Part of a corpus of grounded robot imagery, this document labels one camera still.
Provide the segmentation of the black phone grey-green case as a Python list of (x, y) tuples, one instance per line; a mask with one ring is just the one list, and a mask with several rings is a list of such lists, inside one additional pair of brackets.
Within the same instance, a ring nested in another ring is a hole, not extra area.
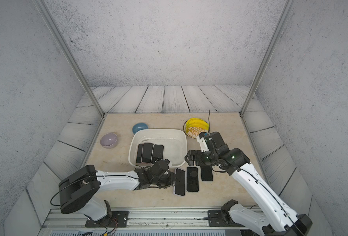
[(197, 167), (187, 167), (186, 190), (187, 192), (199, 192), (199, 176)]

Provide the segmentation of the black phone purple case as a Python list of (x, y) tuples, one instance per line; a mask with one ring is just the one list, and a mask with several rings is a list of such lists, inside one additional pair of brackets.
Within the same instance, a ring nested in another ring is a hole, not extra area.
[(164, 146), (163, 145), (153, 145), (153, 152), (151, 157), (151, 164), (163, 159)]

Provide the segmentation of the white plastic storage box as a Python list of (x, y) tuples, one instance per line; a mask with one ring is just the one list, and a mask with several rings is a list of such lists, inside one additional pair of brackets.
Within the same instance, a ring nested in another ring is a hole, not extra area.
[(138, 131), (131, 142), (128, 162), (136, 165), (138, 145), (153, 143), (164, 146), (163, 158), (170, 161), (172, 168), (179, 168), (185, 164), (187, 154), (187, 138), (183, 131), (178, 129), (145, 129)]

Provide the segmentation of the black phone green case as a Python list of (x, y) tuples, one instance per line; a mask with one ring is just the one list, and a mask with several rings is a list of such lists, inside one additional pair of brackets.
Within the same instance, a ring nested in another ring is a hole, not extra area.
[(213, 171), (211, 166), (201, 166), (201, 181), (202, 182), (212, 182), (213, 181)]

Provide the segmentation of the black phone cream case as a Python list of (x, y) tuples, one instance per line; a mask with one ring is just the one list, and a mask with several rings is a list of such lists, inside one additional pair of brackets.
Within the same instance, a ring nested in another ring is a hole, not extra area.
[(176, 168), (174, 195), (184, 197), (185, 193), (186, 193), (186, 172), (180, 168)]

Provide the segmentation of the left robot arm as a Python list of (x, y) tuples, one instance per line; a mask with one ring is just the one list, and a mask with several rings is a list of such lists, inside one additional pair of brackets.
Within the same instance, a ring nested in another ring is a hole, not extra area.
[(169, 160), (159, 160), (152, 166), (137, 167), (129, 172), (104, 172), (94, 165), (74, 172), (58, 184), (60, 211), (62, 214), (80, 212), (93, 221), (111, 217), (111, 207), (98, 200), (98, 192), (113, 190), (166, 189), (176, 184), (177, 177), (170, 171)]

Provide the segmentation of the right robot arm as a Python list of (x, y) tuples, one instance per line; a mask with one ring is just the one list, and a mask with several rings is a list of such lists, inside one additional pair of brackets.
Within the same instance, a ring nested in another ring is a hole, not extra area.
[(184, 157), (189, 166), (217, 166), (250, 194), (262, 210), (256, 213), (235, 200), (221, 208), (226, 224), (240, 224), (259, 236), (306, 236), (313, 223), (306, 214), (289, 207), (261, 178), (247, 155), (238, 148), (214, 151), (190, 150)]

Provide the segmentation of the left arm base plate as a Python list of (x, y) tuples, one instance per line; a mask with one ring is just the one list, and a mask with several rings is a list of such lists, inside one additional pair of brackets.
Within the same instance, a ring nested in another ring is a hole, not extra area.
[(127, 226), (129, 212), (111, 211), (105, 217), (98, 221), (88, 218), (85, 223), (85, 228), (125, 228)]

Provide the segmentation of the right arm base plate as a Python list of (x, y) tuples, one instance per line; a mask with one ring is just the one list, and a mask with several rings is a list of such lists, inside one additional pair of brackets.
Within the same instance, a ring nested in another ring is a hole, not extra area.
[(209, 210), (207, 217), (203, 220), (208, 221), (209, 227), (243, 227), (243, 225), (233, 222), (229, 214), (222, 210)]

